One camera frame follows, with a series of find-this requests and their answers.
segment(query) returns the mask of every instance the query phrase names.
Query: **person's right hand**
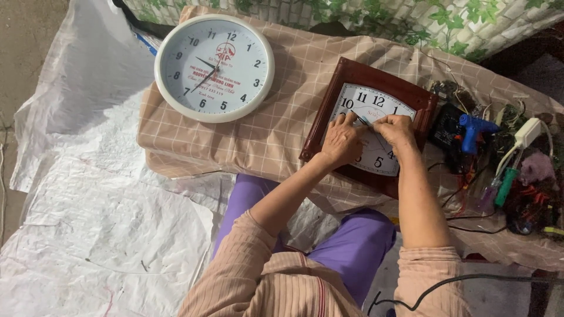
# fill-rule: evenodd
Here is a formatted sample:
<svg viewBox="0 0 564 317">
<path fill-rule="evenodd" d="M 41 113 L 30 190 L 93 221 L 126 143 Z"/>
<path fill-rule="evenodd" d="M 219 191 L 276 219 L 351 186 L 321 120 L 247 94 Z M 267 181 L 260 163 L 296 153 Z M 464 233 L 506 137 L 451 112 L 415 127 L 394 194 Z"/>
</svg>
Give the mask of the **person's right hand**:
<svg viewBox="0 0 564 317">
<path fill-rule="evenodd" d="M 413 134 L 413 122 L 409 116 L 387 115 L 373 122 L 372 127 L 390 143 L 398 160 L 406 152 L 419 152 Z"/>
</svg>

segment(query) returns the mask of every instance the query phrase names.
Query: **clock hour hand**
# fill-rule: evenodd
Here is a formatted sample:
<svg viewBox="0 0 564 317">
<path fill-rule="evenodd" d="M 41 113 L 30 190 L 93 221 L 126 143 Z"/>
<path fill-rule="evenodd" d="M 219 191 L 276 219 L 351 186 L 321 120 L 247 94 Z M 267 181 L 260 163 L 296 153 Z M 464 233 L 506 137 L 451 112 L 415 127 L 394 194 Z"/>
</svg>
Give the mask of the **clock hour hand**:
<svg viewBox="0 0 564 317">
<path fill-rule="evenodd" d="M 215 73 L 215 68 L 214 68 L 213 71 L 211 71 L 211 72 L 204 78 L 204 80 L 202 80 L 194 89 L 192 89 L 192 90 L 190 91 L 190 93 L 193 93 L 194 90 L 198 89 L 198 87 L 200 87 L 200 86 L 201 86 L 206 80 L 208 80 L 208 78 L 210 78 L 214 73 Z"/>
<path fill-rule="evenodd" d="M 203 59 L 201 59 L 201 58 L 199 58 L 199 57 L 196 57 L 196 58 L 199 59 L 199 60 L 201 60 L 204 64 L 208 65 L 209 67 L 215 69 L 215 66 L 214 66 L 214 65 L 208 63 L 207 61 L 204 61 Z"/>
</svg>

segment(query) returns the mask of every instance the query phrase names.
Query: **hot glue gun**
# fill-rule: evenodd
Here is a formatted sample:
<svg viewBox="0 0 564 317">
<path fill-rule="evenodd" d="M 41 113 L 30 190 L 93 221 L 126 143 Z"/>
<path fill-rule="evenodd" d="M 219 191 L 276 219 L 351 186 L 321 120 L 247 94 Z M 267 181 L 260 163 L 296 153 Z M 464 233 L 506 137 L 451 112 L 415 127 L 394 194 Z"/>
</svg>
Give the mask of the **hot glue gun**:
<svg viewBox="0 0 564 317">
<path fill-rule="evenodd" d="M 499 131 L 499 127 L 493 123 L 480 118 L 464 114 L 460 116 L 459 123 L 466 127 L 466 134 L 462 141 L 462 151 L 469 154 L 477 154 L 476 138 L 480 132 L 495 133 Z"/>
</svg>

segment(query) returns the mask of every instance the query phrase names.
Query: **plug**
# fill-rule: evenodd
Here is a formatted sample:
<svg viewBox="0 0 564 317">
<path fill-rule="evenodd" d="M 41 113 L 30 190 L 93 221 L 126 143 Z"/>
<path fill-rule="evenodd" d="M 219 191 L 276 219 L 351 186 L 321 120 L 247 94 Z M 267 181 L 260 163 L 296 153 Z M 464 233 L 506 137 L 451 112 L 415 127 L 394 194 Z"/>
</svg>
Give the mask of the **plug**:
<svg viewBox="0 0 564 317">
<path fill-rule="evenodd" d="M 539 136 L 542 131 L 542 126 L 539 118 L 530 118 L 525 124 L 515 133 L 515 146 L 520 149 L 525 149 Z"/>
</svg>

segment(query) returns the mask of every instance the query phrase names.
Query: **round white wall clock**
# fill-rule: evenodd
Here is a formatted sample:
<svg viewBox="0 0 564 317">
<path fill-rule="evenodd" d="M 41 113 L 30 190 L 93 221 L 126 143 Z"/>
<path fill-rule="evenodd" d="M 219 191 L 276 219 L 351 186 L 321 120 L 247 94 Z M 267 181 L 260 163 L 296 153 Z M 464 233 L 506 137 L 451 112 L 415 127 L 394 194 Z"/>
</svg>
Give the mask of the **round white wall clock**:
<svg viewBox="0 0 564 317">
<path fill-rule="evenodd" d="M 166 102 L 208 123 L 237 120 L 264 100 L 274 77 L 274 55 L 264 35 L 236 17 L 208 14 L 174 28 L 155 60 Z"/>
</svg>

